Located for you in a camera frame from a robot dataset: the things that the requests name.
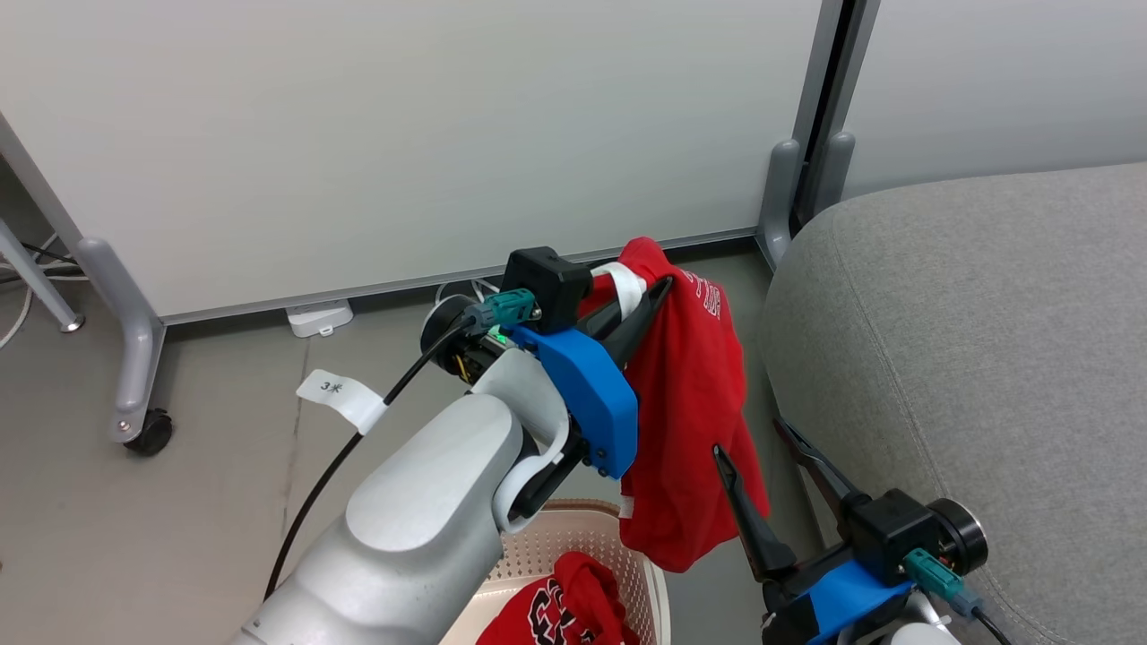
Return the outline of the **grey fabric sofa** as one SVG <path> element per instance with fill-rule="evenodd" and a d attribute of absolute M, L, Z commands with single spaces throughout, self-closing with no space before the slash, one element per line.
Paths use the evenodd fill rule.
<path fill-rule="evenodd" d="M 1147 645 L 1147 162 L 830 207 L 757 344 L 856 485 L 980 519 L 970 585 L 1015 645 Z"/>

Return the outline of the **red T-shirt white lettering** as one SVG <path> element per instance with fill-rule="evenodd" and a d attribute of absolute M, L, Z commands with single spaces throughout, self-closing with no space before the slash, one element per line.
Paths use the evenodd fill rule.
<path fill-rule="evenodd" d="M 721 285 L 678 269 L 651 238 L 629 241 L 618 264 L 647 288 L 672 280 L 625 368 L 639 420 L 634 465 L 621 482 L 626 507 L 621 538 L 664 572 L 682 574 L 713 547 L 738 538 L 713 446 L 729 456 L 756 510 L 770 511 L 743 417 L 743 347 Z"/>

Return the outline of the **narrow white partition panel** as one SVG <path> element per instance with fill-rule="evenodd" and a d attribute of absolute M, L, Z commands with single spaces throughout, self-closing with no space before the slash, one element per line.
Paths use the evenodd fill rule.
<path fill-rule="evenodd" d="M 1147 0 L 881 0 L 843 197 L 1147 162 Z"/>

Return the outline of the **white perforated laundry basket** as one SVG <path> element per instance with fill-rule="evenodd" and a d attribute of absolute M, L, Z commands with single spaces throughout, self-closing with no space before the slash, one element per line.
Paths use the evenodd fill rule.
<path fill-rule="evenodd" d="M 625 623 L 640 645 L 671 645 L 672 628 L 668 583 L 647 555 L 622 544 L 621 510 L 598 499 L 549 502 L 522 531 L 505 534 L 504 558 L 451 627 L 440 645 L 477 645 L 505 604 L 521 589 L 552 575 L 565 552 L 595 558 L 612 572 L 625 606 Z"/>

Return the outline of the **grey partition post with foot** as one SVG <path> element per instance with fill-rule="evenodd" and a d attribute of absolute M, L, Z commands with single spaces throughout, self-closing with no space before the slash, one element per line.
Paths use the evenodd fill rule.
<path fill-rule="evenodd" d="M 842 201 L 856 138 L 846 127 L 881 0 L 821 0 L 791 138 L 799 141 L 791 225 Z"/>
<path fill-rule="evenodd" d="M 824 87 L 830 86 L 834 77 L 837 32 L 849 20 L 849 0 L 816 2 L 819 3 L 819 15 L 814 41 L 807 53 L 798 114 L 790 138 L 774 143 L 763 185 L 756 241 L 763 261 L 772 271 L 791 242 L 790 218 L 798 199 L 799 177 L 806 171 L 807 156 L 814 150 L 816 135 L 824 122 Z"/>

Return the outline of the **large white partition panel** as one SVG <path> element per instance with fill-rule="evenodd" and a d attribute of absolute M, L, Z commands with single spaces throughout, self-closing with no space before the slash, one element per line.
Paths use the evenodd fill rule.
<path fill-rule="evenodd" d="M 820 0 L 0 0 L 0 116 L 189 320 L 752 230 Z"/>

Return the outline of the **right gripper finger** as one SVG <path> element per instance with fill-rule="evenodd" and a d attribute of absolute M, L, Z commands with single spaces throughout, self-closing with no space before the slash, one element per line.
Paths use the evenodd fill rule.
<path fill-rule="evenodd" d="M 798 559 L 791 547 L 777 538 L 757 510 L 746 490 L 746 479 L 738 472 L 729 454 L 719 444 L 713 444 L 712 454 L 754 578 L 760 584 L 782 583 L 798 570 Z"/>
<path fill-rule="evenodd" d="M 832 514 L 838 524 L 848 523 L 848 510 L 855 502 L 868 502 L 868 494 L 863 494 L 845 475 L 816 449 L 813 444 L 791 423 L 783 419 L 773 419 L 773 427 L 788 448 L 791 459 L 806 471 L 816 482 L 816 489 L 828 503 Z"/>

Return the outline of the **grey partition leg with caster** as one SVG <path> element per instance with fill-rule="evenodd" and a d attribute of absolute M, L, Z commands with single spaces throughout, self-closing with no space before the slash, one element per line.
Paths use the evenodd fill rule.
<path fill-rule="evenodd" d="M 167 410 L 151 406 L 167 327 L 159 321 L 112 244 L 102 238 L 81 238 L 75 246 L 75 256 L 120 326 L 123 351 L 109 437 L 134 456 L 156 456 L 175 433 L 175 422 Z"/>

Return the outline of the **white power adapter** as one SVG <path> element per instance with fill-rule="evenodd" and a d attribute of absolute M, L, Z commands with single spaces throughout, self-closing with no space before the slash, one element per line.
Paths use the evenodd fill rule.
<path fill-rule="evenodd" d="M 353 310 L 349 300 L 328 300 L 311 305 L 286 306 L 284 314 L 296 339 L 329 336 L 333 331 L 352 322 Z"/>

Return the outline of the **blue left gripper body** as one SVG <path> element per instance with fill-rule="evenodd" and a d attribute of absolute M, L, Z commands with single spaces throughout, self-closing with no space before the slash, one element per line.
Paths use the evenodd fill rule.
<path fill-rule="evenodd" d="M 638 401 L 607 349 L 582 331 L 541 334 L 518 325 L 507 334 L 513 347 L 471 391 L 502 401 L 545 446 L 513 465 L 493 494 L 496 524 L 515 534 L 535 515 L 518 495 L 533 477 L 565 475 L 563 464 L 582 464 L 582 446 L 603 477 L 622 480 L 635 461 Z"/>

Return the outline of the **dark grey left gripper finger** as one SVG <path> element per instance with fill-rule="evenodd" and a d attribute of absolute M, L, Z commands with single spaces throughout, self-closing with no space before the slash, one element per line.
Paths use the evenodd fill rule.
<path fill-rule="evenodd" d="M 623 275 L 619 283 L 614 283 L 612 298 L 582 317 L 582 333 L 601 344 L 614 364 L 624 370 L 642 347 L 673 283 L 674 278 L 668 275 L 643 288 L 635 277 Z"/>

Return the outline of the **grey metal table leg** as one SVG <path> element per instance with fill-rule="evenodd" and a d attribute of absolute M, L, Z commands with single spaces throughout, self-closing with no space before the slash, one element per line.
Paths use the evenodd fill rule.
<path fill-rule="evenodd" d="M 39 300 L 42 306 L 46 306 L 47 311 L 53 314 L 62 333 L 79 331 L 85 322 L 83 314 L 78 314 L 72 306 L 68 305 L 68 302 L 52 283 L 49 275 L 45 273 L 44 265 L 40 265 L 29 250 L 28 246 L 22 244 L 15 233 L 0 218 L 0 256 L 3 256 L 5 264 L 11 266 L 11 271 L 26 285 L 25 306 L 18 314 L 16 322 L 13 322 L 11 331 L 8 331 L 3 339 L 0 339 L 0 348 L 15 339 L 15 334 L 31 310 L 33 297 Z"/>

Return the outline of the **red garment black white print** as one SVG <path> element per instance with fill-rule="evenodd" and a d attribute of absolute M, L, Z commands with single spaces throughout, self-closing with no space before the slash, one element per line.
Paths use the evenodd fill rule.
<path fill-rule="evenodd" d="M 642 645 L 626 616 L 610 568 L 574 551 L 521 588 L 476 645 Z"/>

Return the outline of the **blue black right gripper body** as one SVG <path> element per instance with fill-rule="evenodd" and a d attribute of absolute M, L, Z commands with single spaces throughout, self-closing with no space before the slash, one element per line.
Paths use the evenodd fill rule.
<path fill-rule="evenodd" d="M 851 547 L 798 564 L 791 547 L 759 542 L 762 645 L 828 645 L 876 632 L 900 615 L 914 589 L 910 580 L 885 584 L 858 564 Z"/>

